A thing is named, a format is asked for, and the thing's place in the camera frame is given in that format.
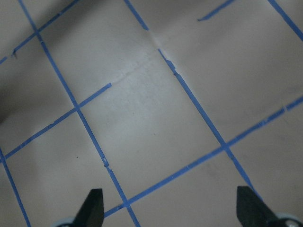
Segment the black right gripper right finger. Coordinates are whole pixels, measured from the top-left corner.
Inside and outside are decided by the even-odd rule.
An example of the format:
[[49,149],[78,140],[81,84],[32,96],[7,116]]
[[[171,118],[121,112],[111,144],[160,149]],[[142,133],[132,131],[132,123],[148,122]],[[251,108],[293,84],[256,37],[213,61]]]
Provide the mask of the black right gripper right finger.
[[236,215],[243,227],[281,227],[282,222],[249,186],[237,187]]

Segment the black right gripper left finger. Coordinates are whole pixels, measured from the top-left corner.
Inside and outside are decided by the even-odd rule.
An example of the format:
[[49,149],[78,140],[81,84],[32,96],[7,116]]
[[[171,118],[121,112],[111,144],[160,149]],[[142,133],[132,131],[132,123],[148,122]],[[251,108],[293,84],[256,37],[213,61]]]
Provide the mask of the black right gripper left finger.
[[92,189],[75,216],[73,227],[101,227],[104,221],[102,189]]

